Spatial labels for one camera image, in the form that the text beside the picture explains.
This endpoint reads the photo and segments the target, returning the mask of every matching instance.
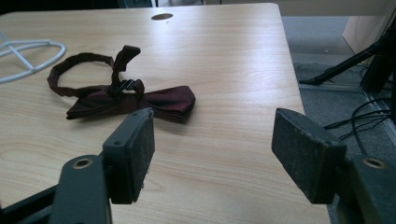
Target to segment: dark red bow tie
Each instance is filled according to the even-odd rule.
[[[49,87],[60,96],[76,96],[78,100],[67,111],[67,119],[80,119],[94,115],[129,114],[138,109],[151,107],[154,116],[175,121],[184,121],[194,107],[195,96],[188,86],[178,86],[161,91],[145,93],[143,82],[119,79],[119,72],[140,53],[140,49],[124,46],[113,58],[93,53],[80,53],[55,65],[47,78]],[[113,69],[111,85],[89,86],[79,89],[58,87],[59,77],[78,63],[103,62]]]

